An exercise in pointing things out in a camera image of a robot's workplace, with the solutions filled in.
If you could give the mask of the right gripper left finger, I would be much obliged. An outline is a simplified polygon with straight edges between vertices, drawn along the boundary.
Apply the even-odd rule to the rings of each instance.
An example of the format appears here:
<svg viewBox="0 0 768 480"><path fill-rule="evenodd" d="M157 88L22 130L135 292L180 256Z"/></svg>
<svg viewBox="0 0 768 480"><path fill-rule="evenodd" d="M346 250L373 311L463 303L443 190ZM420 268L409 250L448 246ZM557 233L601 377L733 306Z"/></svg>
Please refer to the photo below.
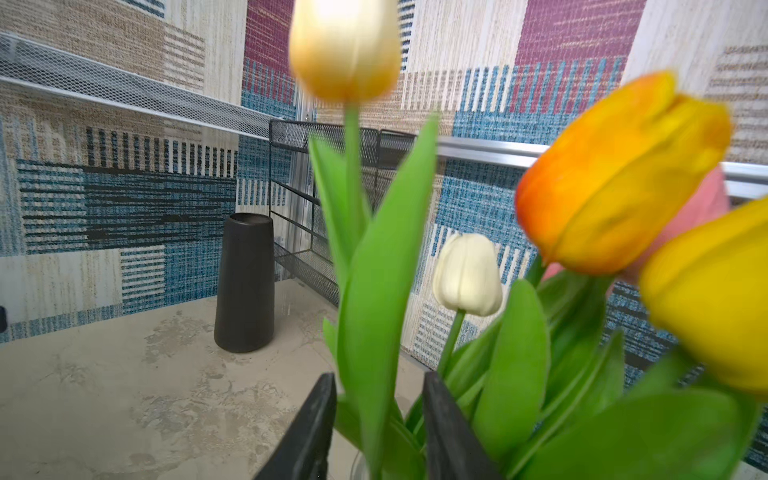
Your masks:
<svg viewBox="0 0 768 480"><path fill-rule="evenodd" d="M323 373L253 479L326 479L336 407L334 374Z"/></svg>

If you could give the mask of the dark cylindrical vase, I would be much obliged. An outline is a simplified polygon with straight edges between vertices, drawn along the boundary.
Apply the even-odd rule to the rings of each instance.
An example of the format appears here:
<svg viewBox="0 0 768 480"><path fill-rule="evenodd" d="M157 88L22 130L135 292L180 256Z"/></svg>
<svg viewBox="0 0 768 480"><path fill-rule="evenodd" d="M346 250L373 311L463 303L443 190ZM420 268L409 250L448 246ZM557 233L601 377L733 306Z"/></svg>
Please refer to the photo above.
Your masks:
<svg viewBox="0 0 768 480"><path fill-rule="evenodd" d="M232 353L266 346L275 329L274 227L263 214L238 212L225 222L215 343Z"/></svg>

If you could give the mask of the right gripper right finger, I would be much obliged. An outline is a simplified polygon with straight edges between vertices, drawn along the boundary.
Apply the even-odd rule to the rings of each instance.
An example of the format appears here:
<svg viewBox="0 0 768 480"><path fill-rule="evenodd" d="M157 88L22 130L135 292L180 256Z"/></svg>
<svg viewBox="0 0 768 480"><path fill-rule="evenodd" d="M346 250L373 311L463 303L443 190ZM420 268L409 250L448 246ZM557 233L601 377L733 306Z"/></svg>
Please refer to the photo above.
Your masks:
<svg viewBox="0 0 768 480"><path fill-rule="evenodd" d="M422 398L428 478L502 479L436 372L425 374Z"/></svg>

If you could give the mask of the tulip bunch yellow orange pink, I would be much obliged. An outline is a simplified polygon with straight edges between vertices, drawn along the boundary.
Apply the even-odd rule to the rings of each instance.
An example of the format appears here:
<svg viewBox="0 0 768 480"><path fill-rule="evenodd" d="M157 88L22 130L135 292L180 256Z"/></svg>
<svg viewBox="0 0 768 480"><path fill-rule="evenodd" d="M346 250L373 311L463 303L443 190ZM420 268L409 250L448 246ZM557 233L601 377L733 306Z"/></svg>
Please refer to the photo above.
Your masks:
<svg viewBox="0 0 768 480"><path fill-rule="evenodd" d="M523 174L537 251L500 282L479 234L443 245L432 287L489 326L450 335L406 425L431 479L728 479L767 401L767 202L732 207L725 105L640 76Z"/></svg>

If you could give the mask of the pink tulip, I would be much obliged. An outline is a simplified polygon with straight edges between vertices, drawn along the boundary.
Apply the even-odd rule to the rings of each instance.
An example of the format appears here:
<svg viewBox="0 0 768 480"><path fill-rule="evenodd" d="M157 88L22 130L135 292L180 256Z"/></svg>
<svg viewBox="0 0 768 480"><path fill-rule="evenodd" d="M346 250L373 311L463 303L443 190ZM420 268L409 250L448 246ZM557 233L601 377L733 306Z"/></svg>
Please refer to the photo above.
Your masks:
<svg viewBox="0 0 768 480"><path fill-rule="evenodd" d="M575 161L564 173L543 158L515 195L518 224L545 266L633 280L663 244L729 210L724 174L660 163Z"/></svg>

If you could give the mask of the white tulip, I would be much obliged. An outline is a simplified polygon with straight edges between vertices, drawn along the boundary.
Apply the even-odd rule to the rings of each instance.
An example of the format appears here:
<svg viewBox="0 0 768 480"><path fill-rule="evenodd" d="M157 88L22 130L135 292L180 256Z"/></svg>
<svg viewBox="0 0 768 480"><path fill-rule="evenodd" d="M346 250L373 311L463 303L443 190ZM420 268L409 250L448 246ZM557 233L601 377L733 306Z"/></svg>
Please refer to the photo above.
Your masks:
<svg viewBox="0 0 768 480"><path fill-rule="evenodd" d="M438 255L432 289L435 300L455 312L437 367L443 377L464 317L488 317L501 307L503 293L494 244L481 234L451 235Z"/></svg>

